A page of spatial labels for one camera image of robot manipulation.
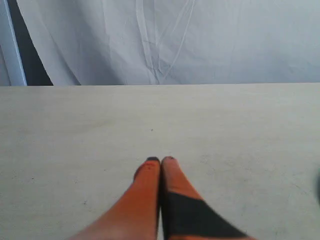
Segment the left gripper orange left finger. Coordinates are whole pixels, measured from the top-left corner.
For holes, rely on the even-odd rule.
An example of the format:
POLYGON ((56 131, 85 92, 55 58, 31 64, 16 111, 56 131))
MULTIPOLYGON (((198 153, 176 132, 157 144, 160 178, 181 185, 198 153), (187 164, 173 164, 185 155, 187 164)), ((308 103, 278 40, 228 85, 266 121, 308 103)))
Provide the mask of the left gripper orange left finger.
POLYGON ((160 160, 148 157, 133 182, 102 216, 72 240, 156 240, 159 223, 160 160))

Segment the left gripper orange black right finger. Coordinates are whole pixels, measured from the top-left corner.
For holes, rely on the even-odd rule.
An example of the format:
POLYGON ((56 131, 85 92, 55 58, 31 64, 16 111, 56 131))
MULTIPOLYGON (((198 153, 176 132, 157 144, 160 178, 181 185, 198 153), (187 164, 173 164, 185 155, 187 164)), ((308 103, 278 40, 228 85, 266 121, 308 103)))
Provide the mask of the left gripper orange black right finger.
POLYGON ((161 213, 166 240, 254 239, 205 202, 172 156, 161 162, 161 213))

